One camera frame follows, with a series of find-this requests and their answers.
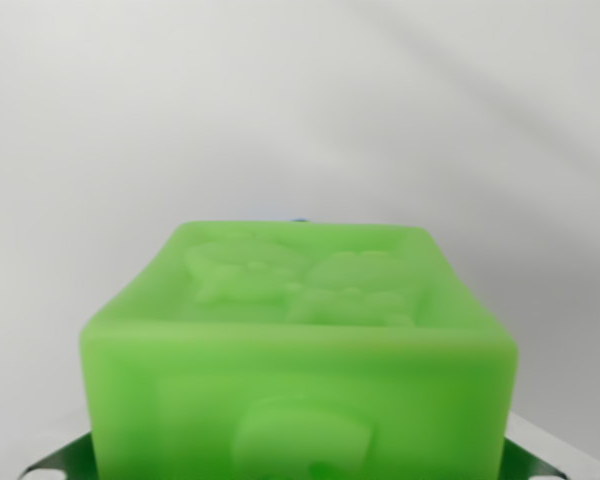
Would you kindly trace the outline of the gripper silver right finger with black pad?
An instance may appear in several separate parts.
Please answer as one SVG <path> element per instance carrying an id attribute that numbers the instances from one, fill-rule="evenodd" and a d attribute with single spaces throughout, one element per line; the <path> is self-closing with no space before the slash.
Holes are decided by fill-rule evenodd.
<path id="1" fill-rule="evenodd" d="M 500 479 L 600 479 L 600 461 L 511 412 Z"/>

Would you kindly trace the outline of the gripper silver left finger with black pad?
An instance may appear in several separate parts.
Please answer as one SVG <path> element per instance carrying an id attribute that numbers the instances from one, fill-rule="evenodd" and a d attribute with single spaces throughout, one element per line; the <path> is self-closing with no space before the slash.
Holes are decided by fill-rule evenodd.
<path id="1" fill-rule="evenodd" d="M 0 479 L 97 479 L 87 414 L 69 414 L 0 454 Z"/>

